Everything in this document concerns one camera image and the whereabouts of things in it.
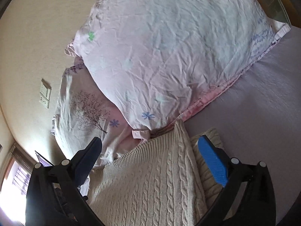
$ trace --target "beige sweater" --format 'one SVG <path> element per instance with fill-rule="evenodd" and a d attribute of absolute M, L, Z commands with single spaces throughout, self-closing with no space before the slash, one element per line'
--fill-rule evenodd
<path fill-rule="evenodd" d="M 215 133 L 206 134 L 214 139 Z M 174 130 L 92 171 L 88 204 L 106 226 L 195 225 L 207 211 L 201 179 L 209 206 L 221 189 L 208 175 L 196 141 L 191 144 L 178 121 Z"/>

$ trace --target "blue textured pad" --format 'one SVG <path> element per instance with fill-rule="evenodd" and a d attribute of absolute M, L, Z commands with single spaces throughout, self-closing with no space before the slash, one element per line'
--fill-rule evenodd
<path fill-rule="evenodd" d="M 199 138 L 198 147 L 215 181 L 225 187 L 228 182 L 227 168 L 204 137 Z"/>

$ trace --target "mattress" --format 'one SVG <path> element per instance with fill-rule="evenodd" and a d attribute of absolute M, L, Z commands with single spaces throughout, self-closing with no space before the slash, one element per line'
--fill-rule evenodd
<path fill-rule="evenodd" d="M 301 29 L 280 42 L 224 94 L 185 122 L 189 136 L 215 127 L 230 157 L 267 163 L 277 222 L 301 190 Z"/>

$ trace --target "electrical outlet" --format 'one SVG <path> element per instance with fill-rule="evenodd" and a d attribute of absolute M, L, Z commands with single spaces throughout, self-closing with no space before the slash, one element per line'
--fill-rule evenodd
<path fill-rule="evenodd" d="M 40 93 L 40 101 L 39 101 L 46 109 L 49 107 L 49 99 L 47 99 L 42 93 Z"/>

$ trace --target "wall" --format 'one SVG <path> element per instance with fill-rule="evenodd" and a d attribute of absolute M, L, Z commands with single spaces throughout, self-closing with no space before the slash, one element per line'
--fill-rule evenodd
<path fill-rule="evenodd" d="M 2 150 L 0 151 L 0 169 L 2 164 L 10 151 L 11 147 L 14 144 L 14 138 L 12 137 L 8 126 L 5 123 L 5 119 L 2 115 L 1 106 L 0 106 L 0 144 Z"/>
<path fill-rule="evenodd" d="M 35 159 L 35 150 L 54 164 L 64 158 L 49 133 L 61 76 L 73 63 L 64 48 L 95 1 L 12 0 L 0 19 L 0 103 L 13 137 Z M 52 87 L 49 109 L 39 103 L 42 78 Z"/>

